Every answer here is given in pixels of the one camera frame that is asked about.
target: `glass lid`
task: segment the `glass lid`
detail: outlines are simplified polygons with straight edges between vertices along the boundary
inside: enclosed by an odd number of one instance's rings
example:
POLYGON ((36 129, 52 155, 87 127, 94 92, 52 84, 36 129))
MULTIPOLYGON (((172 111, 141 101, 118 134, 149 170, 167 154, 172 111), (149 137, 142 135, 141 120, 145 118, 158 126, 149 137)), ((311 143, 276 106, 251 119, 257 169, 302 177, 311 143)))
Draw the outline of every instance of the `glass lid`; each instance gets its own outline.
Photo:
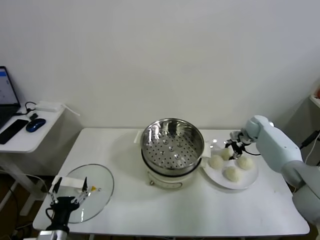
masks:
MULTIPOLYGON (((108 204, 114 192, 115 181, 108 168, 99 164, 88 164, 77 167, 68 173, 67 177, 85 180, 87 177, 88 190, 95 189, 84 200, 80 207, 70 215, 69 223, 77 224, 85 222, 98 213, 108 204)), ((58 191, 58 197, 73 196, 76 197, 81 190, 73 187, 61 186, 58 191)))

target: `black phone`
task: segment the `black phone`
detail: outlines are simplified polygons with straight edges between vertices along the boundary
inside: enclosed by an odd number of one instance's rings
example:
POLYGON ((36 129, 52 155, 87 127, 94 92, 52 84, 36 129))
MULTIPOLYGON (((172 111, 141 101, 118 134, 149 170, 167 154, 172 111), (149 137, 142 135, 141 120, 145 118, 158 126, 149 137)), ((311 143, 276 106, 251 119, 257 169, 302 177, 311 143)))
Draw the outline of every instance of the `black phone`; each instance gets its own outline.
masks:
POLYGON ((0 134, 0 144, 5 144, 16 135, 29 121, 18 119, 0 134))

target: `computer mouse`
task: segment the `computer mouse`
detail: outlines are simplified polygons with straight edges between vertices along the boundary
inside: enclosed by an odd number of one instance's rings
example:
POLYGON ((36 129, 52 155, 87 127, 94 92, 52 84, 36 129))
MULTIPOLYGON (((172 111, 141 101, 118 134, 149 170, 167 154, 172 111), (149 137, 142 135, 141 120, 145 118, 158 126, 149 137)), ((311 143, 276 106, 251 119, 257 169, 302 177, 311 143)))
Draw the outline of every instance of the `computer mouse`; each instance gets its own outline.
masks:
POLYGON ((46 123, 46 120, 43 118, 36 118, 32 120, 25 126, 25 130, 29 133, 33 133, 41 128, 46 123))

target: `steamed bun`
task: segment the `steamed bun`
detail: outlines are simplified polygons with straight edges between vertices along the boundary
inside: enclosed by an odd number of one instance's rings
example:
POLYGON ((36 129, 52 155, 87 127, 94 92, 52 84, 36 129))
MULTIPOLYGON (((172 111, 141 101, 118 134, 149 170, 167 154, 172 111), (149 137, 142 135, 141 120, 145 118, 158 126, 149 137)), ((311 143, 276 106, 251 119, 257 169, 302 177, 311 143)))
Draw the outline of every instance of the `steamed bun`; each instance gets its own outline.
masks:
POLYGON ((209 166, 213 169, 219 170, 224 166, 224 160, 219 155, 213 155, 209 161, 209 166))
POLYGON ((223 160, 228 161, 233 154, 234 153, 232 149, 224 148, 221 150, 220 156, 223 158, 223 160))
POLYGON ((242 168, 243 170, 249 170, 252 169, 254 166, 254 162, 252 161, 252 159, 248 156, 244 156, 242 155, 241 157, 239 157, 239 159, 236 160, 236 163, 238 164, 238 166, 240 168, 242 168))
POLYGON ((225 168, 223 175, 231 182, 237 183, 241 179, 241 172, 235 166, 228 166, 225 168))

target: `white desk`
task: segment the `white desk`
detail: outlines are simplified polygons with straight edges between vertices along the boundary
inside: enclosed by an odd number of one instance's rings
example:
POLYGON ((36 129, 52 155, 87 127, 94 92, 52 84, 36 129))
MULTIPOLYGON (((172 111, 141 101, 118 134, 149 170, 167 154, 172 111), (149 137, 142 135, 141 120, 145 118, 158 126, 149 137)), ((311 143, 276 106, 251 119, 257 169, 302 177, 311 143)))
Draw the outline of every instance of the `white desk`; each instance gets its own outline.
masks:
MULTIPOLYGON (((21 107, 21 112, 25 112, 25 107, 21 107)), ((38 114, 38 118, 43 118, 46 123, 35 132, 27 132, 24 127, 21 129, 13 138, 11 138, 6 144, 0 144, 0 167, 5 171, 9 172, 10 175, 15 179, 15 183, 12 185, 11 190, 14 190, 17 184, 21 184, 28 192, 31 193, 24 207, 22 208, 20 215, 26 216, 30 208, 32 207, 34 201, 43 200, 44 194, 41 191, 42 182, 33 184, 33 182, 26 176, 22 175, 23 172, 15 164, 15 160, 9 157, 5 153, 31 153, 37 149, 39 144, 45 138, 47 133, 53 127, 55 122, 64 112, 64 107, 59 112, 47 112, 47 111, 34 111, 38 114)), ((14 116, 12 117, 1 129, 2 133, 7 127, 9 127, 17 119, 24 119, 30 121, 30 119, 25 116, 14 116)), ((0 210, 6 204, 6 201, 10 197, 11 192, 9 191, 0 203, 0 210)))
MULTIPOLYGON (((201 130, 206 141, 218 143, 230 130, 201 130)), ((180 190, 150 186, 139 146, 133 144, 137 129, 85 128, 78 136, 59 175, 90 163, 109 168, 114 176, 111 201, 97 216, 69 224, 70 232, 133 236, 283 236, 309 232, 297 212, 282 176, 262 157, 256 182, 246 190, 220 188, 197 169, 192 184, 180 190)), ((255 152, 255 146, 248 148, 255 152)), ((43 202, 33 227, 44 230, 50 199, 43 202)))

